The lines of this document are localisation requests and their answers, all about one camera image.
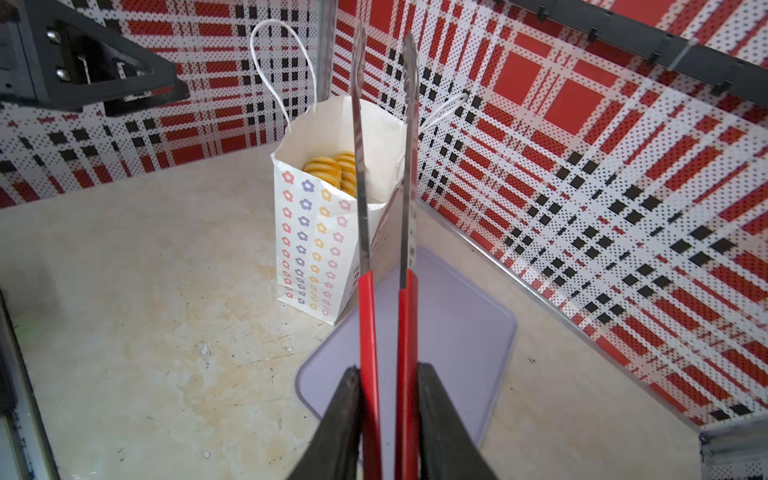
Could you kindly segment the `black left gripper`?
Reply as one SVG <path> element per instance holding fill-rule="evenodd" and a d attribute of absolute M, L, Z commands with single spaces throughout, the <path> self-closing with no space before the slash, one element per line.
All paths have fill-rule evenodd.
<path fill-rule="evenodd" d="M 59 1 L 1 2 L 1 101 L 120 117 L 188 99 L 175 64 Z"/>

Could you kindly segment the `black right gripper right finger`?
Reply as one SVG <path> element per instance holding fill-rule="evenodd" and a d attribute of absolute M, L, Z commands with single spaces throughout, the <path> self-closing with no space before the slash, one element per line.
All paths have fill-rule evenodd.
<path fill-rule="evenodd" d="M 421 479 L 496 479 L 431 364 L 417 369 Z"/>

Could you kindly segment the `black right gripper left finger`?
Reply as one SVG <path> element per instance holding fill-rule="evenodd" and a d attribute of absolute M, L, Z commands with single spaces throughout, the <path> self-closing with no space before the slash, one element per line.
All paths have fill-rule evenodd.
<path fill-rule="evenodd" d="M 360 373 L 350 367 L 342 375 L 308 448 L 288 479 L 356 479 L 362 419 Z"/>

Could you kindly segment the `white printed paper bag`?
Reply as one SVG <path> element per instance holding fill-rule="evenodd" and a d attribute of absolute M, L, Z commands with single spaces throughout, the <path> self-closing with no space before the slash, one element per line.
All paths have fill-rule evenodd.
<path fill-rule="evenodd" d="M 364 100 L 366 41 L 365 30 L 358 30 L 350 94 L 315 102 L 290 120 L 271 155 L 277 297 L 328 324 L 339 321 L 369 268 L 395 196 L 404 202 L 416 197 L 421 127 L 438 124 L 466 98 L 456 95 L 420 121 L 419 55 L 413 35 L 407 35 L 405 118 Z M 356 158 L 356 198 L 302 170 L 314 157 L 333 158 L 343 151 Z"/>

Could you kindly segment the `long ridged bread loaf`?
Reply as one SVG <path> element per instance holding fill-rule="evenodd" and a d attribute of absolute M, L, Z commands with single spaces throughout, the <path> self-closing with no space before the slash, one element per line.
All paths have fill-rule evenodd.
<path fill-rule="evenodd" d="M 336 189 L 341 188 L 342 169 L 340 164 L 333 158 L 314 157 L 304 165 L 302 170 L 325 181 Z"/>

